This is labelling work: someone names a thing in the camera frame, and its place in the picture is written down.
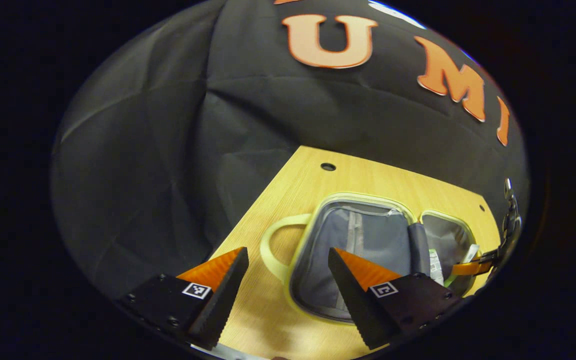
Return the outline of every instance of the wooden table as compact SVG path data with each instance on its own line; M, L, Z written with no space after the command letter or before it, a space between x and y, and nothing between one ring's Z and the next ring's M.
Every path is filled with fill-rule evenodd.
M322 163L334 164L336 170L323 170ZM294 310L284 297L281 282L259 255L261 236L272 223L312 213L335 192L389 198L408 207L416 218L424 210L437 210L468 224L480 251L494 250L500 244L495 220L478 194L379 162L300 146L212 255L215 258L245 246L249 256L249 268L220 344L268 359L343 360L371 353L355 326L316 321ZM272 253L284 264L290 263L303 230L284 227L272 238ZM479 289L486 277L477 276L468 294Z

